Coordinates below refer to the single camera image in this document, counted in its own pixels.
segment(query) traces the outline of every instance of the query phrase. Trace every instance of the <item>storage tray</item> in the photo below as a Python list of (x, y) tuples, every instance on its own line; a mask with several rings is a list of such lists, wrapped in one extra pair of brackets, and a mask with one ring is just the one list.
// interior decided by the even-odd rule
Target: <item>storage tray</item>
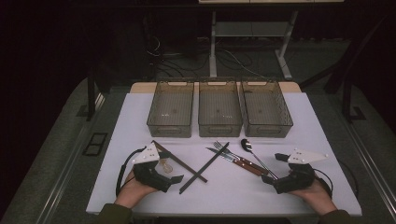
[(242, 114), (234, 77), (200, 78), (198, 124), (201, 137), (239, 137)]
[(279, 83), (264, 77), (243, 77), (239, 90), (245, 136), (286, 137), (293, 121)]
[(153, 137), (191, 137), (194, 78), (158, 80), (147, 125)]

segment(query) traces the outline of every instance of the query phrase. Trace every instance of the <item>white table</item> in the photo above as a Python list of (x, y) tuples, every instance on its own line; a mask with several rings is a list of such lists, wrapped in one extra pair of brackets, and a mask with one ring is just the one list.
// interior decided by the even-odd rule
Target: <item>white table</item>
[[(120, 167), (136, 149), (156, 140), (177, 157), (198, 171), (214, 153), (205, 149), (219, 140), (230, 142), (229, 149), (251, 161), (254, 157), (240, 147), (245, 138), (244, 131), (238, 138), (201, 138), (198, 135), (198, 93), (194, 95), (192, 137), (153, 138), (146, 125), (153, 93), (141, 91), (127, 94), (120, 116), (111, 137), (106, 156), (96, 180), (88, 213), (99, 213), (105, 203), (113, 203)], [(361, 216), (361, 207), (355, 198), (346, 177), (338, 164), (317, 116), (304, 93), (297, 91), (284, 93), (294, 126), (286, 138), (249, 138), (253, 150), (261, 160), (279, 177), (288, 174), (289, 166), (277, 161), (275, 153), (290, 154), (295, 148), (329, 154), (326, 161), (311, 165), (326, 173), (334, 184), (333, 200), (340, 209), (352, 216)], [(310, 216), (314, 212), (299, 198), (289, 194), (276, 194), (272, 186), (248, 171), (217, 158), (204, 172), (208, 182), (196, 179), (182, 194), (179, 189), (192, 174), (168, 160), (174, 167), (171, 175), (184, 175), (181, 183), (171, 186), (167, 193), (161, 191), (150, 194), (135, 209), (134, 213), (149, 217), (296, 217)]]

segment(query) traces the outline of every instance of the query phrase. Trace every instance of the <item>hand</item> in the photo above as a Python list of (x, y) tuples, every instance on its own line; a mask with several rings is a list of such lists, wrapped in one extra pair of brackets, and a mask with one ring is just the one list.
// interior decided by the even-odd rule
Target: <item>hand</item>
[(122, 186), (119, 196), (117, 197), (114, 203), (132, 209), (146, 195), (155, 191), (158, 190), (150, 186), (144, 185), (134, 178), (134, 168), (133, 168), (125, 178), (125, 183)]
[(337, 210), (337, 207), (332, 202), (329, 194), (316, 179), (310, 187), (306, 189), (298, 189), (289, 193), (304, 199), (304, 201), (308, 203), (309, 206), (311, 206), (311, 208), (320, 216)]

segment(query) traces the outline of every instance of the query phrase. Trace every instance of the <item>floor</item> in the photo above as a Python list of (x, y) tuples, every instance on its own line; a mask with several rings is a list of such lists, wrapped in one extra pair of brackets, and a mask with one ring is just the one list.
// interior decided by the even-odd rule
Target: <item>floor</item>
[[(164, 60), (157, 65), (156, 77), (208, 76), (207, 39), (199, 41), (199, 54), (193, 58), (167, 49)], [(267, 38), (219, 39), (218, 76), (281, 79), (274, 55), (274, 49), (280, 43), (278, 39)], [(329, 67), (340, 59), (348, 44), (347, 40), (291, 41), (285, 59), (292, 81), (301, 83)], [(322, 89), (326, 80), (325, 77), (302, 91), (308, 94), (350, 186), (356, 192), (363, 212), (363, 216), (357, 218), (365, 224), (395, 223), (396, 216), (390, 208), (395, 205), (396, 180), (392, 178), (392, 172), (396, 168), (393, 159), (396, 136), (357, 88), (352, 92), (352, 106), (359, 108), (365, 119), (346, 122), (340, 112), (341, 92), (326, 94)], [(109, 93), (100, 94), (96, 102), (97, 112), (89, 122), (86, 121), (86, 88), (84, 80), (70, 95), (1, 223), (94, 221), (95, 215), (87, 214), (85, 208), (130, 86), (114, 86)], [(81, 153), (93, 133), (107, 133), (102, 152), (97, 157), (83, 156)], [(182, 219), (174, 221), (193, 223)], [(299, 224), (317, 223), (318, 220), (316, 217), (293, 217), (290, 221)], [(248, 219), (244, 223), (268, 222)]]

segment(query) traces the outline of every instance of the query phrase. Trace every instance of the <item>gray carpet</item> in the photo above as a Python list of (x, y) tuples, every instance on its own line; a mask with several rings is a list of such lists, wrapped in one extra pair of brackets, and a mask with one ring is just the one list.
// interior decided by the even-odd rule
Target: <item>gray carpet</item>
[[(264, 39), (259, 44), (259, 46), (251, 47), (251, 43), (244, 42), (244, 48), (247, 49), (244, 53), (234, 51), (234, 56), (255, 73), (263, 76), (281, 77), (280, 68), (273, 52), (279, 42)], [(335, 63), (342, 56), (347, 45), (347, 41), (290, 43), (285, 58), (293, 75), (293, 81), (307, 80)], [(219, 43), (219, 48), (230, 51), (233, 49), (227, 42)], [(249, 71), (241, 69), (233, 61), (233, 57), (229, 53), (223, 51), (219, 52), (219, 55), (222, 57), (221, 63), (218, 63), (219, 76), (251, 76)], [(177, 77), (180, 76), (180, 73), (185, 77), (208, 76), (207, 56), (207, 51), (193, 59), (170, 56), (168, 57), (170, 63), (166, 63), (167, 66), (161, 66), (162, 70), (158, 70), (157, 76)], [(361, 223), (367, 224), (394, 223), (395, 220), (381, 198), (374, 180), (360, 159), (359, 149), (351, 137), (349, 129), (352, 127), (356, 130), (377, 168), (393, 190), (396, 189), (396, 180), (392, 178), (392, 171), (396, 166), (394, 160), (396, 137), (373, 107), (367, 103), (364, 95), (356, 88), (352, 94), (352, 105), (361, 109), (366, 120), (355, 120), (353, 125), (346, 123), (340, 113), (339, 94), (325, 94), (322, 90), (325, 82), (326, 78), (323, 78), (304, 91), (308, 94), (337, 159), (342, 163), (351, 187), (359, 189), (357, 197), (362, 207), (363, 216), (357, 218), (361, 220)], [(35, 223), (37, 220), (39, 223), (90, 223), (94, 220), (95, 215), (87, 214), (85, 209), (106, 154), (106, 146), (111, 139), (125, 93), (129, 91), (129, 88), (128, 86), (118, 86), (114, 87), (110, 93), (105, 94), (103, 100), (98, 104), (98, 111), (93, 120), (87, 122), (85, 117), (80, 116), (81, 107), (83, 108), (87, 104), (86, 82), (83, 81), (76, 87), (1, 223)], [(81, 153), (93, 133), (107, 133), (105, 146), (97, 157), (83, 156)], [(52, 206), (46, 206), (46, 202), (52, 203)], [(49, 212), (43, 213), (47, 216), (40, 216), (44, 208)], [(182, 222), (181, 219), (173, 221), (174, 223)], [(290, 221), (295, 224), (317, 223), (315, 217), (295, 217)], [(243, 222), (266, 223), (264, 220), (245, 220)]]

